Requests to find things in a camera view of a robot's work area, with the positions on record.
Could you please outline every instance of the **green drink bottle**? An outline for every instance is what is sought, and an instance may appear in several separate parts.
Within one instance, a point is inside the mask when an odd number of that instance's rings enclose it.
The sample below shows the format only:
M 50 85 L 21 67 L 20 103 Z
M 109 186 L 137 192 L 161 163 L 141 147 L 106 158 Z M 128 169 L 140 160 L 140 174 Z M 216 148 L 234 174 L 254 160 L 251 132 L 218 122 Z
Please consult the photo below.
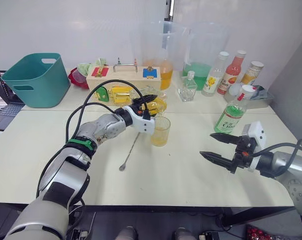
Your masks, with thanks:
M 217 133 L 230 134 L 247 109 L 247 104 L 253 96 L 256 88 L 252 85 L 243 85 L 239 95 L 230 101 L 220 119 L 217 121 L 214 130 Z

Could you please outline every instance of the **green cable tie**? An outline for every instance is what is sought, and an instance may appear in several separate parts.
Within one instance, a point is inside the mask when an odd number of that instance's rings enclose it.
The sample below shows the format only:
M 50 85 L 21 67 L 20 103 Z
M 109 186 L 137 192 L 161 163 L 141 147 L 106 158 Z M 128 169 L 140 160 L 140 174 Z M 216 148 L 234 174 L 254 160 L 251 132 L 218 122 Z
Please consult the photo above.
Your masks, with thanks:
M 81 144 L 81 145 L 84 145 L 84 146 L 86 146 L 88 149 L 90 149 L 91 151 L 93 151 L 93 148 L 92 148 L 92 146 L 91 146 L 91 141 L 90 140 L 86 140 L 86 141 L 81 141 L 81 140 L 77 140 L 77 139 L 70 139 L 69 141 L 68 141 L 68 143 L 76 143 L 76 144 Z

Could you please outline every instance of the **juice pitcher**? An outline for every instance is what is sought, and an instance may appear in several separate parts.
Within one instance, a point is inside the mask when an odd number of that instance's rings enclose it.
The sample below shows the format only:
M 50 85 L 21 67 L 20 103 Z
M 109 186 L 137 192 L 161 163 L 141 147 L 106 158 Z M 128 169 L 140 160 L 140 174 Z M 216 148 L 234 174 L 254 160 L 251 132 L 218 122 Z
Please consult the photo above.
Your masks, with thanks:
M 170 21 L 143 23 L 131 32 L 133 55 L 137 64 L 160 67 L 161 90 L 171 84 L 173 70 L 182 70 L 187 30 Z
M 203 89 L 214 60 L 224 50 L 228 38 L 228 28 L 217 23 L 198 22 L 190 26 L 183 76 L 194 71 L 198 91 Z

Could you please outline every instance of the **plastic bottle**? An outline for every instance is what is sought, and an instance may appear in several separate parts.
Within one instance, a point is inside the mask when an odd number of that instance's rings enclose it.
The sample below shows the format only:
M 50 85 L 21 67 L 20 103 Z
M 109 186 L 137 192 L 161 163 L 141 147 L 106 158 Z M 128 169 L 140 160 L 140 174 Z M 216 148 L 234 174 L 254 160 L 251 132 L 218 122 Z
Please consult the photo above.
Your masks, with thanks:
M 247 69 L 244 77 L 242 78 L 241 83 L 253 85 L 263 67 L 264 64 L 262 64 L 260 61 L 252 61 L 250 67 Z
M 194 81 L 194 71 L 189 71 L 187 77 L 183 78 L 183 84 L 178 88 L 178 94 L 183 102 L 192 101 L 197 89 L 197 84 Z
M 230 54 L 228 52 L 222 51 L 216 58 L 202 90 L 202 94 L 204 96 L 211 97 L 214 95 L 215 89 L 223 77 L 225 71 L 225 63 L 229 55 Z
M 233 62 L 227 67 L 226 72 L 223 76 L 223 80 L 217 89 L 217 92 L 221 95 L 225 95 L 227 89 L 236 82 L 238 75 L 241 73 L 241 65 L 245 58 L 246 51 L 239 50 L 237 51 L 236 56 L 233 59 Z
M 247 104 L 253 96 L 256 88 L 252 85 L 243 85 L 240 94 L 230 101 L 220 119 L 217 121 L 214 130 L 217 133 L 229 134 L 239 122 L 247 109 Z

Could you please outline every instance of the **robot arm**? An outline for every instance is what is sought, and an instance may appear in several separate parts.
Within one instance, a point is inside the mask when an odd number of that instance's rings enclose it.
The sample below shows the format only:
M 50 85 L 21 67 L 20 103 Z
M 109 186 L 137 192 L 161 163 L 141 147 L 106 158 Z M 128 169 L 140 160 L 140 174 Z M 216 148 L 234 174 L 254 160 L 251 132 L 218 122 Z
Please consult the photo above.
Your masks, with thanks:
M 64 145 L 43 175 L 39 196 L 21 212 L 5 239 L 65 239 L 68 209 L 81 200 L 89 184 L 86 170 L 92 156 L 99 145 L 128 126 L 152 134 L 155 122 L 153 118 L 144 119 L 139 108 L 131 105 L 81 125 L 76 137 Z
M 260 122 L 246 125 L 241 136 L 225 133 L 213 133 L 211 136 L 220 142 L 236 145 L 233 160 L 207 151 L 200 152 L 203 157 L 225 167 L 233 174 L 237 167 L 248 168 L 250 171 L 258 170 L 262 176 L 279 181 L 287 189 L 302 218 L 302 156 L 296 155 L 297 149 L 293 154 L 262 150 L 265 147 L 266 136 Z

